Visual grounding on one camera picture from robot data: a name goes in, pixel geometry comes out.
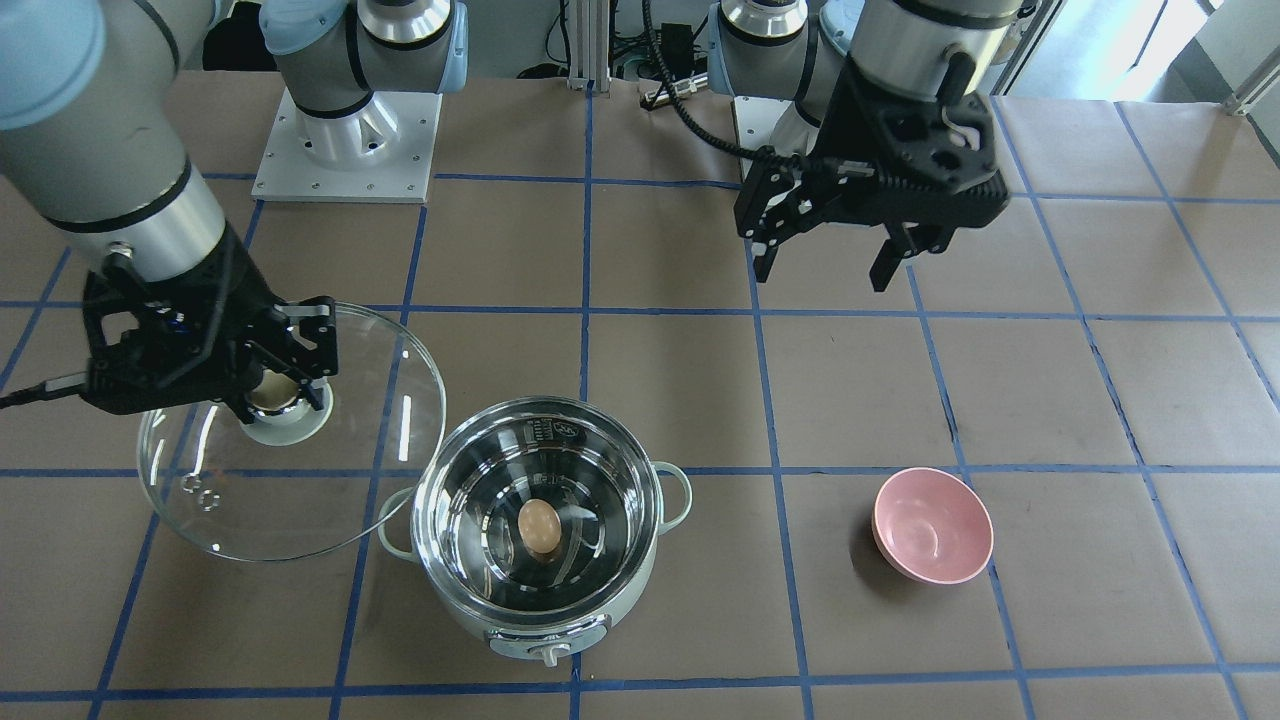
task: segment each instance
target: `egg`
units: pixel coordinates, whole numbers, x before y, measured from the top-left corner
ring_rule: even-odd
[[[520,507],[516,521],[520,539],[534,555],[549,555],[559,547],[559,515],[545,500],[530,500]]]

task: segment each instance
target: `black cable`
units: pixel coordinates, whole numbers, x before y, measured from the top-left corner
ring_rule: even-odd
[[[556,15],[554,19],[552,19],[552,24],[547,26],[547,37],[543,38],[543,51],[547,54],[547,58],[550,59],[553,63],[561,63],[561,64],[567,65],[568,64],[567,61],[561,60],[556,55],[552,55],[552,32],[556,31],[556,24],[561,20],[561,18],[564,17],[564,3],[563,3],[563,0],[561,0],[559,6],[561,6],[559,14]]]
[[[667,67],[667,60],[663,59],[662,51],[658,49],[658,33],[653,29],[653,17],[649,5],[650,0],[640,0],[640,14],[644,18],[645,35],[649,37],[649,53],[658,63],[658,82],[662,83],[663,91],[666,91],[671,97],[671,108],[676,110],[676,115],[680,117],[681,122],[685,123],[685,127],[687,127],[690,132],[698,136],[698,140],[701,140],[721,152],[726,152],[742,160],[750,160],[753,163],[764,163],[772,168],[786,168],[804,172],[823,168],[822,163],[815,163],[803,155],[783,158],[777,152],[764,149],[748,150],[736,142],[716,137],[708,132],[707,128],[698,124],[698,120],[695,120],[694,117],[689,114],[689,110],[685,109],[685,104],[681,101],[680,94],[676,92],[676,81],[672,78],[671,68]]]
[[[72,395],[79,393],[84,389],[83,375],[67,375],[65,378],[55,378],[51,380],[45,380],[40,384],[17,389],[9,395],[0,396],[0,410],[5,407],[14,407],[18,405],[26,405],[28,402],[40,402],[47,400],[58,400],[60,397],[69,397]]]
[[[573,55],[568,50],[568,0],[561,1],[561,37],[564,38],[564,64],[573,65]]]

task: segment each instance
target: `metal mounting plate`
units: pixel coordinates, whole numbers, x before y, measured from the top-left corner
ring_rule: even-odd
[[[769,143],[773,127],[778,124],[778,118],[786,111],[786,100],[773,100],[769,97],[746,97],[739,95],[733,97],[733,126],[737,129],[737,143],[748,150],[755,150]],[[751,170],[750,160],[739,160],[742,164],[742,177]]]
[[[440,124],[440,96],[429,92],[379,92],[379,96],[399,122],[396,155],[371,168],[334,170],[317,165],[307,155],[298,133],[298,109],[285,90],[253,181],[253,197],[293,202],[425,202],[435,131]]]

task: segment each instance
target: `pink bowl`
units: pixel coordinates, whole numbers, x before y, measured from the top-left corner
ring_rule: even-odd
[[[955,475],[901,470],[881,487],[872,514],[876,544],[904,575],[938,585],[970,580],[995,543],[982,500]]]

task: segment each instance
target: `stainless steel pot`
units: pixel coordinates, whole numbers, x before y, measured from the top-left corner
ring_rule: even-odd
[[[658,473],[685,502],[663,520]],[[550,552],[521,534],[521,509],[540,500],[559,528]],[[692,505],[689,478],[653,462],[599,410],[525,397],[475,415],[445,438],[419,486],[413,546],[453,618],[500,655],[543,660],[599,642],[635,606],[658,536]]]

